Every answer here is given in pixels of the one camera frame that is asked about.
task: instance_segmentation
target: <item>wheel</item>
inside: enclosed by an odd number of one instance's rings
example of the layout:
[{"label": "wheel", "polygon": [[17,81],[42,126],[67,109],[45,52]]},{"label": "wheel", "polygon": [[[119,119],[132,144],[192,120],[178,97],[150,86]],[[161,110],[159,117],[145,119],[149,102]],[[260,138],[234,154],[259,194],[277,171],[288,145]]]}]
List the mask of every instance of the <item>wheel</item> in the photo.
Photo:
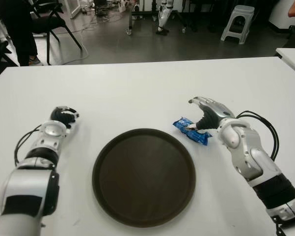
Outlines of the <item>wheel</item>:
[{"label": "wheel", "polygon": [[132,34],[132,29],[127,29],[126,33],[127,33],[127,35],[131,35]]}]

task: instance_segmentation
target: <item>brown round tray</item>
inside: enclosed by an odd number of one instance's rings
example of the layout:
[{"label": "brown round tray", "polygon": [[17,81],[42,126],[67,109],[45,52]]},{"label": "brown round tray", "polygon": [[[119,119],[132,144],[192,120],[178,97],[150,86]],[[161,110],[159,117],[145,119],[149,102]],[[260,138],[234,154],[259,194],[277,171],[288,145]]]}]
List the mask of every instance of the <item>brown round tray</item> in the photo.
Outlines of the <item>brown round tray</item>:
[{"label": "brown round tray", "polygon": [[136,129],[110,141],[93,169],[93,190],[115,220],[135,227],[161,225],[178,215],[195,188],[186,148],[155,129]]}]

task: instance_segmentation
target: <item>cable on floor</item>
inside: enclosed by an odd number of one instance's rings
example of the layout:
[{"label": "cable on floor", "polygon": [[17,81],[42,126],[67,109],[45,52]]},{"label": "cable on floor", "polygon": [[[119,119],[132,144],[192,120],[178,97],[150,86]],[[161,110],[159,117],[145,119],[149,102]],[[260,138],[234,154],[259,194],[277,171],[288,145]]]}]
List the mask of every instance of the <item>cable on floor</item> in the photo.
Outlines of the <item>cable on floor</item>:
[{"label": "cable on floor", "polygon": [[112,16],[104,16],[102,17],[104,19],[104,21],[99,21],[96,19],[96,21],[94,22],[94,18],[95,18],[95,15],[93,15],[92,19],[90,20],[90,22],[88,23],[88,25],[85,27],[85,24],[83,25],[83,28],[81,30],[76,30],[76,31],[73,31],[72,33],[75,33],[75,32],[79,32],[80,33],[80,37],[81,37],[81,45],[83,46],[83,48],[85,49],[86,51],[86,56],[83,57],[83,58],[79,58],[79,59],[75,59],[75,60],[71,60],[71,61],[67,61],[65,63],[63,63],[62,65],[66,65],[66,64],[69,64],[69,63],[72,63],[72,62],[75,62],[75,61],[78,61],[78,60],[84,60],[86,58],[89,57],[89,52],[87,50],[87,48],[85,47],[84,45],[84,38],[83,38],[83,32],[84,31],[94,31],[94,30],[88,30],[88,29],[94,29],[98,24],[102,24],[102,23],[113,23],[113,22],[117,22],[117,21],[120,21],[122,18],[123,18],[123,15],[121,14],[118,14],[119,15],[119,19],[117,20],[114,20],[114,21],[110,21],[110,19],[112,17],[114,17],[116,14],[112,15]]}]

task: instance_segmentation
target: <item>sneaker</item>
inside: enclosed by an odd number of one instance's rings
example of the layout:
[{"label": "sneaker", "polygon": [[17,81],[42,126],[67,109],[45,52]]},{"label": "sneaker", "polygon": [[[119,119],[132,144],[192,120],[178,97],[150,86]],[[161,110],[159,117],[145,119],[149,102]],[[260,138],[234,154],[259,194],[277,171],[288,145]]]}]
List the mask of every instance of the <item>sneaker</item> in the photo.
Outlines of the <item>sneaker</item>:
[{"label": "sneaker", "polygon": [[35,57],[35,59],[29,59],[28,65],[34,66],[34,65],[44,65],[44,64],[41,63],[41,61],[38,59],[38,57]]}]

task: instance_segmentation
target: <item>robot leg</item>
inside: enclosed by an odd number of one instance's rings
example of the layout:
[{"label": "robot leg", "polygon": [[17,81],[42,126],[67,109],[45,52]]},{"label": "robot leg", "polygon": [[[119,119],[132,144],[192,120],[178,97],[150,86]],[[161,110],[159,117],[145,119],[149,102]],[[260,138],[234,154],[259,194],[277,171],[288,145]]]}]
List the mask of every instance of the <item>robot leg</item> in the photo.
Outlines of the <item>robot leg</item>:
[{"label": "robot leg", "polygon": [[167,33],[169,33],[169,30],[165,29],[164,26],[166,25],[171,12],[172,8],[166,7],[165,9],[162,9],[162,12],[159,14],[159,26],[156,34],[167,35]]}]

